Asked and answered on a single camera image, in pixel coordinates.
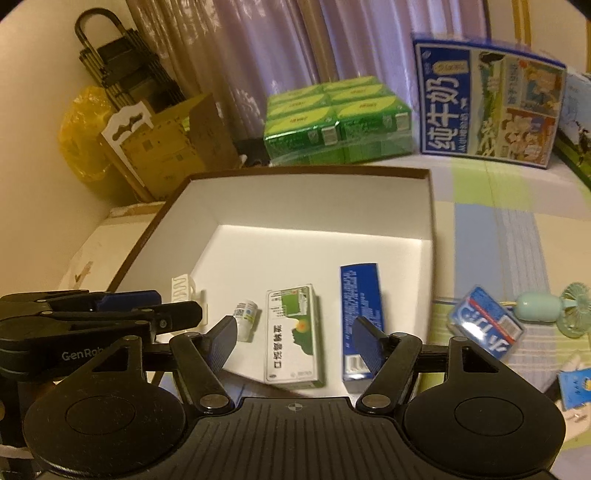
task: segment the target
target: yellow plastic bag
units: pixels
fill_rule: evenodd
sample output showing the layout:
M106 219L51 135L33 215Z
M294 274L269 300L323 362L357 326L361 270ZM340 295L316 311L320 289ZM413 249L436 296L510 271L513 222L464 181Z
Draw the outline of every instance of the yellow plastic bag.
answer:
M85 183L104 180L109 170L115 168L96 139L114 113L105 90L89 86L74 100L61 122L61 154Z

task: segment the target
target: shiny curtain fabric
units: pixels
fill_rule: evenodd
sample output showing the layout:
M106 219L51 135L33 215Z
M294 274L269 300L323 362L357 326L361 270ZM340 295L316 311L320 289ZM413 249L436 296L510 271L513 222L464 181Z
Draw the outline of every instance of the shiny curtain fabric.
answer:
M376 75L418 105L411 32L485 37L482 0L127 0L187 96L213 92L236 139L260 137L267 97Z

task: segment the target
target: white and green medicine box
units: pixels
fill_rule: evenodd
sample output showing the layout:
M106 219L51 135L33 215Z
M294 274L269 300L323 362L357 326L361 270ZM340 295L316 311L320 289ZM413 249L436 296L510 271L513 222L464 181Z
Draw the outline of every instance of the white and green medicine box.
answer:
M296 156L291 163L297 164L344 163L339 140L336 113L330 106L270 120L265 126L265 146L272 160L288 155Z
M309 87L300 88L298 90L290 90L289 92L278 93L277 95L271 95L267 100L267 107L279 105L280 103L292 102L298 98L308 97L310 95L318 95L324 93L324 89L321 84L310 85Z
M283 102L274 106L270 106L267 110L267 121L273 120L274 118L305 112L307 110L314 110L329 105L330 99L324 93L301 97L290 102Z
M411 109L395 95L335 106L346 163L412 153Z
M268 292L265 383L285 388L321 387L320 345L312 285Z
M337 92L338 90L346 90L349 88L363 87L366 85L375 85L380 83L374 76L356 77L348 80L340 80L338 82L325 83L323 85L326 93Z
M328 93L330 102L333 105L339 105L341 103L350 103L355 102L357 100L364 100L366 98L383 97L388 95L392 95L392 91L385 85L382 85L381 83L377 83L375 85L358 86L348 88L346 90L339 90L338 92Z

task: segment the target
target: brown cardboard box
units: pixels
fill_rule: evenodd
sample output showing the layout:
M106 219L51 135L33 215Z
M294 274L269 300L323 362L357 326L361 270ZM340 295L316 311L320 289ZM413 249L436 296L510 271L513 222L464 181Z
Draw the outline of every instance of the brown cardboard box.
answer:
M121 148L157 200L166 199L188 175L240 166L210 93L157 113L152 124L139 127Z

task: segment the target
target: curved metal handle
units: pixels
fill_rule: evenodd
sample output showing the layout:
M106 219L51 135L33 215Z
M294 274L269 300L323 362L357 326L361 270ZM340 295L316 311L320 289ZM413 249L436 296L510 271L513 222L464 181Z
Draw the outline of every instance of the curved metal handle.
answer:
M90 42L88 42L88 38L82 31L82 23L88 20L90 17L93 17L94 15L103 15L103 17L107 17L109 20L113 22L113 25L117 27L117 30L119 30L119 32L121 32L122 35L126 34L126 30L123 26L123 23L121 23L121 20L119 20L117 15L115 15L111 10L107 10L106 8L91 8L82 12L74 25L74 32L76 32L76 36L85 47L94 50L92 45L90 45Z

